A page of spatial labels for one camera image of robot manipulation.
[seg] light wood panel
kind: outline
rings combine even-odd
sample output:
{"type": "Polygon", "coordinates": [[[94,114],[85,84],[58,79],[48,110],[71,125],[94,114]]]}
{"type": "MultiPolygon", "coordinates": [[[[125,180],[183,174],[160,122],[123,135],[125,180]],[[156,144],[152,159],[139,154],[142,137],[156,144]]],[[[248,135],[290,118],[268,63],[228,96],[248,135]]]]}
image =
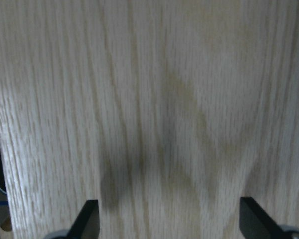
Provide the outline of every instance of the light wood panel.
{"type": "Polygon", "coordinates": [[[299,226],[299,1],[0,0],[0,141],[15,239],[299,226]]]}

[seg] wooden table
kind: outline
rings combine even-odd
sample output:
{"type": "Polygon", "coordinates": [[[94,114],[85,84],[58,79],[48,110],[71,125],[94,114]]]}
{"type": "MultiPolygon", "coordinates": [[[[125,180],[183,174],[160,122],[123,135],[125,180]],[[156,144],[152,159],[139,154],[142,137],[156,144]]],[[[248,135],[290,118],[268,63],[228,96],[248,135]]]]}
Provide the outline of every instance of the wooden table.
{"type": "Polygon", "coordinates": [[[299,226],[299,0],[0,0],[0,142],[15,239],[299,226]]]}

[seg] wood surface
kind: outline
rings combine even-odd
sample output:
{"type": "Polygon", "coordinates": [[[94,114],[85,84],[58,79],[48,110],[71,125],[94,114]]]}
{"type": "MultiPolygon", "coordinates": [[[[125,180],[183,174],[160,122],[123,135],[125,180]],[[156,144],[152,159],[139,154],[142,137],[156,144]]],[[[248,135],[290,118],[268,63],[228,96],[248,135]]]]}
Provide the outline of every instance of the wood surface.
{"type": "Polygon", "coordinates": [[[299,227],[299,0],[0,0],[0,142],[15,239],[299,227]]]}

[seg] metal screw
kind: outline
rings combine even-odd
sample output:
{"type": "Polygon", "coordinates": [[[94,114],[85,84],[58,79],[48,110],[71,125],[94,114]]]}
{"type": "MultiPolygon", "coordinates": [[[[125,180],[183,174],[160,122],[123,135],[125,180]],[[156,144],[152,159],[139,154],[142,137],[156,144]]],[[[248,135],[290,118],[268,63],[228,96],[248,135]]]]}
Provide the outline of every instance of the metal screw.
{"type": "Polygon", "coordinates": [[[299,239],[299,233],[292,233],[292,234],[291,234],[291,237],[292,237],[293,239],[299,239]]]}

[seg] tabletop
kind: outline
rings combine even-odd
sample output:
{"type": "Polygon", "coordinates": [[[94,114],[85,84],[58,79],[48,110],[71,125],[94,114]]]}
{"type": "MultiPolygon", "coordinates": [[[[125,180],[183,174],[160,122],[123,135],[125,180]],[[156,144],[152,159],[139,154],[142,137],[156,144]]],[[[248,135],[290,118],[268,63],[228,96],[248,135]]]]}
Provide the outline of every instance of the tabletop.
{"type": "Polygon", "coordinates": [[[299,227],[299,0],[0,0],[0,143],[15,239],[299,227]]]}

